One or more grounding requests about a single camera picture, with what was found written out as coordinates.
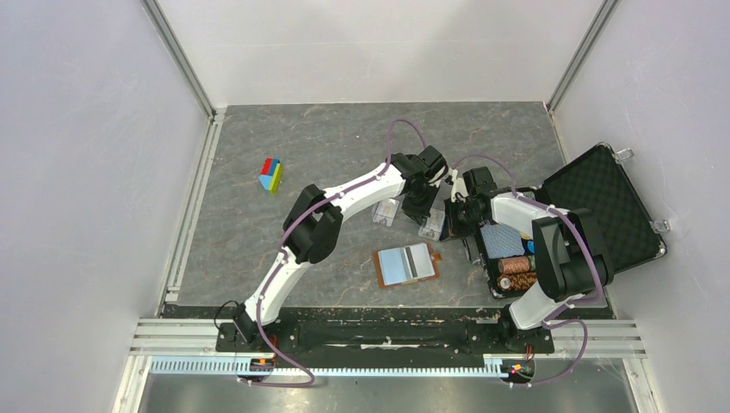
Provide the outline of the clear plastic card sleeve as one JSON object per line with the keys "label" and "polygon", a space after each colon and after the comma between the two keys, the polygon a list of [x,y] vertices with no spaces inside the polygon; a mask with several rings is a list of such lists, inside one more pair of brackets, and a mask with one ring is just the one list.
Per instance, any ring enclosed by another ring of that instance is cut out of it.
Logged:
{"label": "clear plastic card sleeve", "polygon": [[441,209],[432,207],[424,218],[414,219],[405,213],[400,200],[388,198],[375,203],[370,212],[372,222],[377,225],[417,230],[419,237],[430,241],[439,241],[441,239],[445,223],[445,212]]}

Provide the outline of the white card with magnetic stripe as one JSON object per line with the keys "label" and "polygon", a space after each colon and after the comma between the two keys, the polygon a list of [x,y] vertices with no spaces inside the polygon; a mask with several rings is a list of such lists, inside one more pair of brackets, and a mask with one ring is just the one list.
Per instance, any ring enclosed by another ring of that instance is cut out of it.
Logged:
{"label": "white card with magnetic stripe", "polygon": [[436,277],[436,265],[432,261],[427,243],[417,243],[401,249],[405,280],[417,281]]}

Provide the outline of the brown leather card holder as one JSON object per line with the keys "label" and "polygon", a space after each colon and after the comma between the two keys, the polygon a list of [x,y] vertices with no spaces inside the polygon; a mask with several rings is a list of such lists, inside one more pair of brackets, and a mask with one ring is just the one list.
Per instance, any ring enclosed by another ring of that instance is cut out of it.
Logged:
{"label": "brown leather card holder", "polygon": [[430,242],[378,250],[373,263],[381,289],[437,279],[441,255]]}

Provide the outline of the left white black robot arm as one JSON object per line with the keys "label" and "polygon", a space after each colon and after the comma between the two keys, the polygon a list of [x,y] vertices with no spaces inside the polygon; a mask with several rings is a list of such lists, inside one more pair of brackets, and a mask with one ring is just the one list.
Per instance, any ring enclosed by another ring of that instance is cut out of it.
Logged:
{"label": "left white black robot arm", "polygon": [[301,276],[337,246],[342,225],[355,214],[390,198],[402,197],[403,213],[422,225],[448,174],[447,161],[429,145],[418,154],[396,153],[374,170],[345,184],[305,187],[283,223],[275,261],[255,292],[236,307],[232,324],[249,350],[264,348],[270,327]]}

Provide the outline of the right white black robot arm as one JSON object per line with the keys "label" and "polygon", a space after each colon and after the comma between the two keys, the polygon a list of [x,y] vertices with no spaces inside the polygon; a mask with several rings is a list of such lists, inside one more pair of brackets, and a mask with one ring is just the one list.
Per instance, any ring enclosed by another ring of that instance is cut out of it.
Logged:
{"label": "right white black robot arm", "polygon": [[515,188],[499,189],[486,167],[463,174],[451,169],[444,202],[442,238],[473,238],[483,243],[486,224],[507,225],[534,243],[536,281],[503,310],[499,344],[518,351],[538,327],[556,327],[554,319],[578,304],[598,304],[614,270],[593,213],[566,210],[530,199]]}

